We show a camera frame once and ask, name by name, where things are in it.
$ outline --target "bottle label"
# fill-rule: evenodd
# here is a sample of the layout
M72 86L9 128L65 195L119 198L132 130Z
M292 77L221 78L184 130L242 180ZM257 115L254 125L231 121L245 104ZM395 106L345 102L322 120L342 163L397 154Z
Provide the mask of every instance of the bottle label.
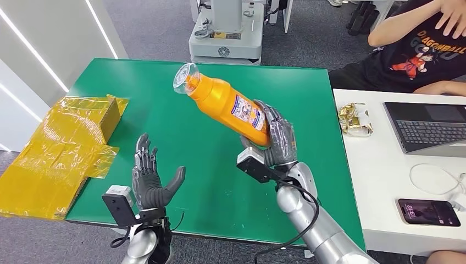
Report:
M247 100L236 95L235 104L231 110L233 116L244 122L249 122L255 129L261 131L265 122L264 113L257 107L252 106Z

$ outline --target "green table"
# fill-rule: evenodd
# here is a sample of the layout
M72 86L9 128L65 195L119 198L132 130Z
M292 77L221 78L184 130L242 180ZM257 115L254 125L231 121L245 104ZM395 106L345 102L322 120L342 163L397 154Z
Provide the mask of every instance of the green table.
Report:
M162 183L186 166L186 180L167 208L177 232L281 243L296 235L276 204L274 184L259 184L236 168L239 136L173 91L182 63L94 59L68 95L129 98L108 145L120 147L105 179L89 179L66 220L115 225L101 195L112 184L131 186L137 138L157 146ZM311 168L325 209L365 249L351 177L325 69L201 64L245 96L275 106L295 127L298 158Z

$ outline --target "white wall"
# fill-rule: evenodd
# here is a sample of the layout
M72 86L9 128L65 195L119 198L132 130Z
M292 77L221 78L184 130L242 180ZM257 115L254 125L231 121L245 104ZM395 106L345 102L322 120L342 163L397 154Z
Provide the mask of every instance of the white wall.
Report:
M102 1L90 3L118 57L127 58ZM0 0L0 8L67 88L92 59L114 57L85 0ZM0 32L0 59L10 69L49 106L65 95L3 19Z
M114 58L88 4L116 56L127 58L102 0L0 0L0 84L40 118L65 91L4 16L69 89L91 60ZM36 118L0 89L0 144L20 151L37 125Z
M13 151L21 151L36 130L39 121L22 108L4 89L7 89L41 119L49 107L0 60L0 144Z

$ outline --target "white table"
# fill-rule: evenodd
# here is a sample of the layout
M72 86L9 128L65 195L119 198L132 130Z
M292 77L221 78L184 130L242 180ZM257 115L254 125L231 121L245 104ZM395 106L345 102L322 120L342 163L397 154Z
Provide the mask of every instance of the white table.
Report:
M466 172L466 158L405 155L382 105L386 101L466 105L466 97L352 90L334 90L334 95L337 108L351 102L366 103L374 128L373 135L366 138L343 135L367 249L420 256L436 250L466 252L466 212L457 212L461 227L413 225L402 221L396 205L400 198L448 200L449 195L431 195L417 189L409 171L416 164L428 163L458 177ZM425 177L429 179L439 177L428 174ZM447 176L440 178L445 181L439 183L436 193L454 183Z

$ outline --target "person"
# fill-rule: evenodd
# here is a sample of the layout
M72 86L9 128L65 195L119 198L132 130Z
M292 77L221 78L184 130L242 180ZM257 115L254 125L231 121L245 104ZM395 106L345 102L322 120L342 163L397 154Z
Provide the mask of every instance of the person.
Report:
M426 264L465 264L466 255L453 251L437 251L432 253Z
M329 73L333 89L466 96L466 0L409 0L368 37L378 48Z

